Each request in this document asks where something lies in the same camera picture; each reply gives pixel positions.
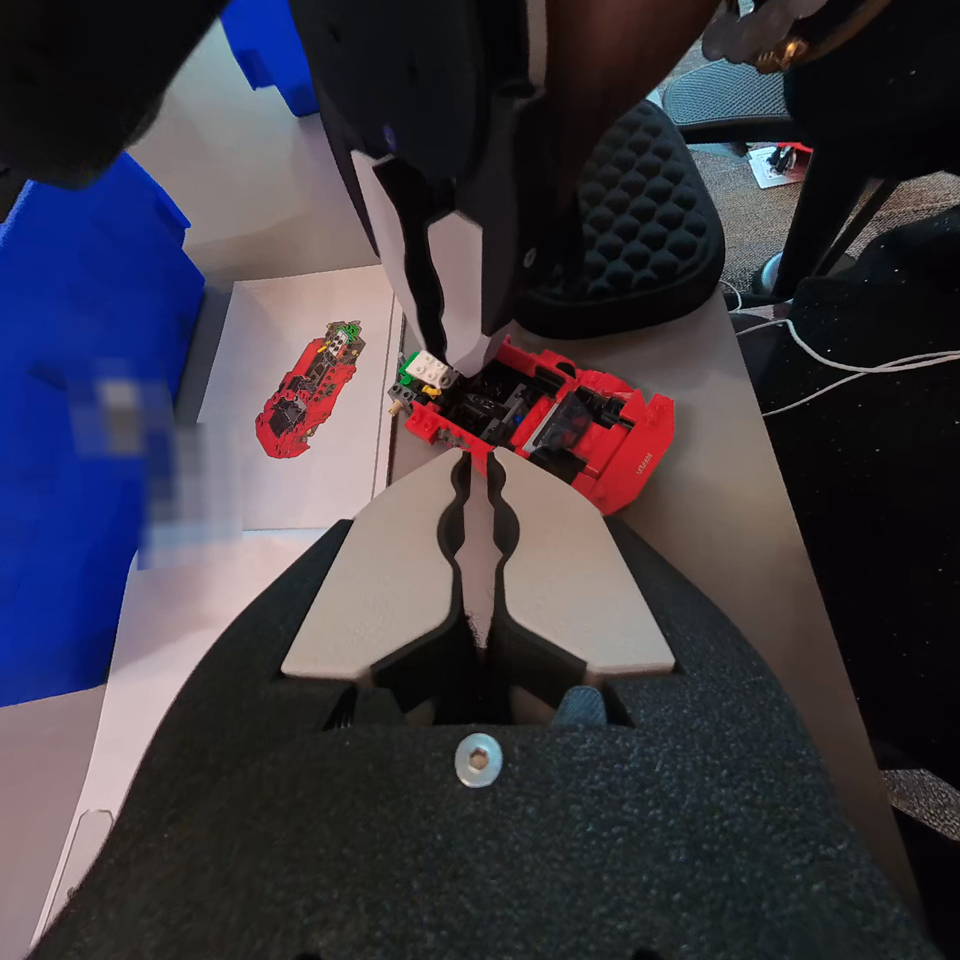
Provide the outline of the person's right forearm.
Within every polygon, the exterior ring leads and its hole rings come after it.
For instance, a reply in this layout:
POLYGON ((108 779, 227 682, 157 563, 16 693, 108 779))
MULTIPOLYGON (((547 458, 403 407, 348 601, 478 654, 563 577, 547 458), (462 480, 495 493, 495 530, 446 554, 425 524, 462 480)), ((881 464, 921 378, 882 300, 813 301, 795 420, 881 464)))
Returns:
POLYGON ((556 209, 606 130, 688 52, 718 1, 547 1, 545 102, 556 209))

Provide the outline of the white printed paper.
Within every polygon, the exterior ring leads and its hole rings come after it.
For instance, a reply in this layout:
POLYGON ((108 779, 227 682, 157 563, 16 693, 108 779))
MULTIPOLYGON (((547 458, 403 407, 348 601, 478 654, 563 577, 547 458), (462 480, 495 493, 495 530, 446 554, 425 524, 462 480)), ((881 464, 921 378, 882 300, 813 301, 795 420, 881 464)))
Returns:
POLYGON ((812 150, 799 142, 753 145, 746 154, 760 189, 800 184, 806 177, 812 150))

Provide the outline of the large blue plastic bin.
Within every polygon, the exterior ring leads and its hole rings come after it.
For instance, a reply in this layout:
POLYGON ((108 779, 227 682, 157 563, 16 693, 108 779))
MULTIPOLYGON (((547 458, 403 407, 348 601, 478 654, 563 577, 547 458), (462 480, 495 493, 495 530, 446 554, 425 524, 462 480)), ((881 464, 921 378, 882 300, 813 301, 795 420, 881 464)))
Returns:
POLYGON ((205 293, 189 226, 126 152, 2 222, 2 707, 106 677, 205 293))

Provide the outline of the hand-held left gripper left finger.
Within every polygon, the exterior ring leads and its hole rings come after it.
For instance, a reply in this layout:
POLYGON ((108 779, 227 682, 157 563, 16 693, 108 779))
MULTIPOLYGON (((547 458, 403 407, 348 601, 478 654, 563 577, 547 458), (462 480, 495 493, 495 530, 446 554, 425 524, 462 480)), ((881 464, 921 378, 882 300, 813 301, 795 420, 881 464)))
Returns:
POLYGON ((471 457, 447 450, 360 510, 282 662, 287 677, 356 681, 455 618, 471 457))

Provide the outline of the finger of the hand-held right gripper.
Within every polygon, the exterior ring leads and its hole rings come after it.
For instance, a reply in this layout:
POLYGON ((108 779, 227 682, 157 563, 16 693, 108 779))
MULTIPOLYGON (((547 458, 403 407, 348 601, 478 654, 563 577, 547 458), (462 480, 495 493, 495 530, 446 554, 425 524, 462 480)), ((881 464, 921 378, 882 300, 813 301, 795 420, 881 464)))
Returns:
POLYGON ((482 329, 482 227, 450 212, 429 225, 429 252, 442 293, 445 363, 462 377, 474 377, 499 348, 499 333, 482 329))
POLYGON ((421 346, 446 362, 445 297, 427 232, 450 213, 450 181, 431 181, 391 155, 354 151, 351 161, 391 289, 421 346))

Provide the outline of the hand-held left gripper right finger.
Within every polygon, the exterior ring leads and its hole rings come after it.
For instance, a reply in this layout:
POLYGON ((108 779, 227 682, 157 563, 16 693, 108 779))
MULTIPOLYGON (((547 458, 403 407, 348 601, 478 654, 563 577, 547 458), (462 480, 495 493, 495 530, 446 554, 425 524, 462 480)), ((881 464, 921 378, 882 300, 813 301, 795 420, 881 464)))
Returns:
POLYGON ((674 654, 601 511, 504 448, 486 475, 501 553, 490 652, 510 681, 600 686, 672 672, 674 654))

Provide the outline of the small blue plastic bin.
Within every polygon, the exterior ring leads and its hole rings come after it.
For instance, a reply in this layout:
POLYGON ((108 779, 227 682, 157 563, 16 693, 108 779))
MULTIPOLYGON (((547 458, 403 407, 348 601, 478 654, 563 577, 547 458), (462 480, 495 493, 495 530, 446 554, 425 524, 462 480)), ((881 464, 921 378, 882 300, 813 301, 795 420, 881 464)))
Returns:
POLYGON ((306 53, 288 1, 231 1, 220 19, 252 90, 275 88, 296 117, 318 114, 306 53))

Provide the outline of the red lego car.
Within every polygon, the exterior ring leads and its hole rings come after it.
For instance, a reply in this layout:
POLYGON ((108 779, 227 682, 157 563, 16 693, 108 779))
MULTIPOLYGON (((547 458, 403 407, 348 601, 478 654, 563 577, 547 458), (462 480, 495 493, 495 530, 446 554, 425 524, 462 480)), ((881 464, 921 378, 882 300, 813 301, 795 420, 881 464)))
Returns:
POLYGON ((635 501, 674 439, 671 398, 647 400, 618 377, 549 349, 528 352, 506 338, 474 376, 445 368, 427 379, 438 369, 418 351, 390 387, 390 414, 403 412, 414 437, 465 451, 481 476, 495 449, 510 450, 606 517, 635 501))

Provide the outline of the mesh office chair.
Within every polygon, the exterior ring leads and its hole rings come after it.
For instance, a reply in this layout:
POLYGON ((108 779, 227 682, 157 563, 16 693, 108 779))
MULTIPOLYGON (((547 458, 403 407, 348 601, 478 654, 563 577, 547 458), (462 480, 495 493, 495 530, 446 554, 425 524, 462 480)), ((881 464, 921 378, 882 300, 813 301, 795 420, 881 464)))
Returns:
MULTIPOLYGON (((671 80, 664 112, 686 144, 770 145, 801 139, 789 116, 780 75, 715 61, 671 80)), ((898 186, 914 177, 906 139, 871 132, 810 149, 783 250, 753 276, 758 296, 784 302, 802 281, 823 277, 852 259, 848 250, 898 186)))

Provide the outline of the lego instruction booklet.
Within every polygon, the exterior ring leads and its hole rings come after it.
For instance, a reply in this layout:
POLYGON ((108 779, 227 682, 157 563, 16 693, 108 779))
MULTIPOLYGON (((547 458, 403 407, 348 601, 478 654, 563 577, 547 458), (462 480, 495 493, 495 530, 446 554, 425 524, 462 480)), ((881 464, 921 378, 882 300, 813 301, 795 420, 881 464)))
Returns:
POLYGON ((387 376, 402 309, 382 267, 238 281, 201 366, 198 413, 170 440, 131 566, 86 778, 30 938, 33 947, 97 857, 147 746, 188 676, 258 594, 388 481, 387 376), (255 420, 330 324, 365 342, 329 418, 293 458, 266 454, 255 420))

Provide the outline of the black honeycomb cushion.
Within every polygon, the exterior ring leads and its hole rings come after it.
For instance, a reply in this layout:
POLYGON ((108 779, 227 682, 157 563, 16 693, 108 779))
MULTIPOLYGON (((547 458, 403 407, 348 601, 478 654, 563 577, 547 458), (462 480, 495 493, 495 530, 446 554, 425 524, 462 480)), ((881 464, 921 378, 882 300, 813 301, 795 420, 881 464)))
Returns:
POLYGON ((523 295, 515 321, 580 341, 686 317, 714 294, 722 223, 678 127, 642 100, 594 147, 577 186, 571 246, 523 295))

